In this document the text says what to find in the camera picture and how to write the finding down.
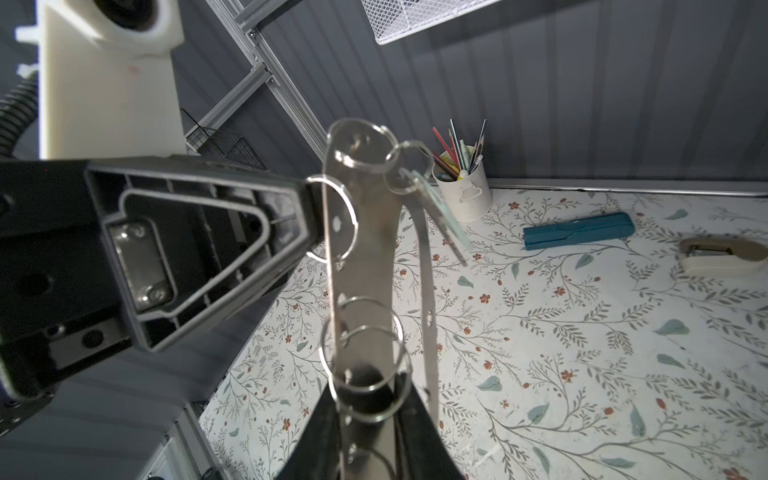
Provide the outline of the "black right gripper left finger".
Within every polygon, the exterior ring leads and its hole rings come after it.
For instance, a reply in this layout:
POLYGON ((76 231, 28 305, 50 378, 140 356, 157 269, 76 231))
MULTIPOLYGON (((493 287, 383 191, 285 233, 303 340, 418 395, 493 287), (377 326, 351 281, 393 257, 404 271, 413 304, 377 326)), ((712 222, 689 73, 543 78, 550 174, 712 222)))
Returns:
POLYGON ((298 443, 276 479, 338 479, 340 451, 336 403, 329 387, 326 387, 298 443))

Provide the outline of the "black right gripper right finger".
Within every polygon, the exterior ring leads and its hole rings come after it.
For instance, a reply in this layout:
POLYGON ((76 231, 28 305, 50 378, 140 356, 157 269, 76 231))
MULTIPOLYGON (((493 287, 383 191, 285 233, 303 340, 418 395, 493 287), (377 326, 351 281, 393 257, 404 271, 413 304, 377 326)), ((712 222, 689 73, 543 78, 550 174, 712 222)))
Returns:
POLYGON ((398 479, 464 479, 418 393, 411 388, 405 396, 406 374, 395 380, 395 392, 403 400, 394 415, 396 472, 398 479))

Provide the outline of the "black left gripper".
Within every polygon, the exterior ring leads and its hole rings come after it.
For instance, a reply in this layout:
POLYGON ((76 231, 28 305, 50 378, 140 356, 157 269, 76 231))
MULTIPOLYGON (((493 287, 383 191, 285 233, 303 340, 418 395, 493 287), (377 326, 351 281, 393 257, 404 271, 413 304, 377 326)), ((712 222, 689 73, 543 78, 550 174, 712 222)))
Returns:
POLYGON ((4 401, 40 398, 129 349, 123 310, 147 352, 213 328, 319 240, 301 179, 205 157, 85 167, 1 162, 4 401))

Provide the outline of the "silver metal carabiner key holder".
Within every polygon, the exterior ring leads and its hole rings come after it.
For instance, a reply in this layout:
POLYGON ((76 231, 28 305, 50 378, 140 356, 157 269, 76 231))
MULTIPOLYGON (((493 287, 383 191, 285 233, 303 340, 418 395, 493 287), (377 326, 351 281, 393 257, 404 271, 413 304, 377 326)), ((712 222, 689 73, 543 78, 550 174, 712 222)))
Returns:
POLYGON ((341 451, 338 479, 398 479, 394 415, 404 395, 418 393, 414 360, 394 304, 394 263, 406 180, 400 167, 426 176, 431 162, 418 141, 401 141, 386 127, 341 119, 327 137, 322 191, 330 306, 321 361, 336 403, 341 451))

